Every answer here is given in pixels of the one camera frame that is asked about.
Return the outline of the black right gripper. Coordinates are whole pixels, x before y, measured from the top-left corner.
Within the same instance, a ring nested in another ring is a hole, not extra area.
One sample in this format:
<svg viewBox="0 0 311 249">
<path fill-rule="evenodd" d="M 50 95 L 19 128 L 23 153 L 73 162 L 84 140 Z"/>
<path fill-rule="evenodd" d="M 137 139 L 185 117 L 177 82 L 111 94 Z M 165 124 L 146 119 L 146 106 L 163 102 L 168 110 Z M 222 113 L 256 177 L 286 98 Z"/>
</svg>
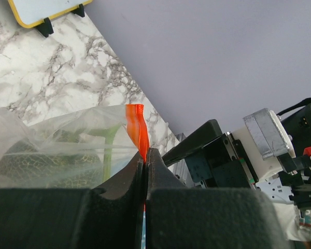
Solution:
<svg viewBox="0 0 311 249">
<path fill-rule="evenodd" d="M 184 160 L 194 183 L 205 188 L 254 188 L 258 176 L 242 142 L 206 121 L 162 157 L 167 167 Z"/>
</svg>

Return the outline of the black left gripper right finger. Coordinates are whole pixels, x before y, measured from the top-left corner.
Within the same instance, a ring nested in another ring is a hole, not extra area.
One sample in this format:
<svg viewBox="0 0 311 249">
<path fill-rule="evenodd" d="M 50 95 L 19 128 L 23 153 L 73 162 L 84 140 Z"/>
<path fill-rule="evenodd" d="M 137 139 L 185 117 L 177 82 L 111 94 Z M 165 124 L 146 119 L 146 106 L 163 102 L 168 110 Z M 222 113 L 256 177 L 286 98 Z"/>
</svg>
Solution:
<svg viewBox="0 0 311 249">
<path fill-rule="evenodd" d="M 148 151 L 146 248 L 289 248 L 275 209 L 246 188 L 188 188 Z"/>
</svg>

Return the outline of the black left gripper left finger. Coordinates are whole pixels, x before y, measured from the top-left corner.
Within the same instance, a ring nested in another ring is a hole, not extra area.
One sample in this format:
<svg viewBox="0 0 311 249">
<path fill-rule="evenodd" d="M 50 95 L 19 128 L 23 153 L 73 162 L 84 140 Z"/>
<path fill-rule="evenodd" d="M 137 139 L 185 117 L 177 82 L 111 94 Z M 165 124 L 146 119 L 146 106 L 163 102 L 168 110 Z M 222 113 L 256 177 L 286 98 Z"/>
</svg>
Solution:
<svg viewBox="0 0 311 249">
<path fill-rule="evenodd" d="M 144 162 L 93 189 L 0 188 L 0 248 L 140 248 Z"/>
</svg>

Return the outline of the green netted melon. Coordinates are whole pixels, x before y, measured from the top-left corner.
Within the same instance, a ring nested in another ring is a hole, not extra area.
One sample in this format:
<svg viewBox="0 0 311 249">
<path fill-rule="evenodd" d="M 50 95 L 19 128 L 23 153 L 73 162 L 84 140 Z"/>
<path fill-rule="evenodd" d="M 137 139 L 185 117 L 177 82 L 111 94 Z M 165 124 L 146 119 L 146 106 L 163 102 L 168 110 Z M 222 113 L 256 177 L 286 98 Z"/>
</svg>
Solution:
<svg viewBox="0 0 311 249">
<path fill-rule="evenodd" d="M 76 132 L 58 130 L 53 145 L 59 151 L 41 151 L 27 137 L 15 142 L 0 159 L 0 175 L 18 187 L 93 188 L 103 179 L 103 163 L 95 149 Z"/>
</svg>

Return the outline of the clear bag orange zipper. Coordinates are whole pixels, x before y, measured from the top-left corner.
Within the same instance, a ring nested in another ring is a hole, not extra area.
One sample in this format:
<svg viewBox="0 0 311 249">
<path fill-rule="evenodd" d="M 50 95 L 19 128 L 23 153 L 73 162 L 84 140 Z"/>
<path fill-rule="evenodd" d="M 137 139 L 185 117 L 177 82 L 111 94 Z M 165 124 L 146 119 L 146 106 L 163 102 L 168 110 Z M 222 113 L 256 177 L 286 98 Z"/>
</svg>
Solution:
<svg viewBox="0 0 311 249">
<path fill-rule="evenodd" d="M 0 188 L 94 188 L 145 159 L 142 104 L 91 107 L 31 126 L 0 107 Z"/>
</svg>

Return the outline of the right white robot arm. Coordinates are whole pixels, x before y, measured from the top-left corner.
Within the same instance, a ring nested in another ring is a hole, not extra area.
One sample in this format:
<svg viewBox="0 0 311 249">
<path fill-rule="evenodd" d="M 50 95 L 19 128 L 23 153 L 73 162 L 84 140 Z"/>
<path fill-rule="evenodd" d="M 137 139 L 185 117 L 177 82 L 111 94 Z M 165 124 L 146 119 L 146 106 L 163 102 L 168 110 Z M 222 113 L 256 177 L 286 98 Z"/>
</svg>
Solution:
<svg viewBox="0 0 311 249">
<path fill-rule="evenodd" d="M 207 121 L 163 156 L 165 165 L 184 160 L 202 188 L 265 193 L 285 236 L 311 244 L 311 98 L 282 113 L 261 109 L 243 121 L 226 133 L 216 120 Z"/>
</svg>

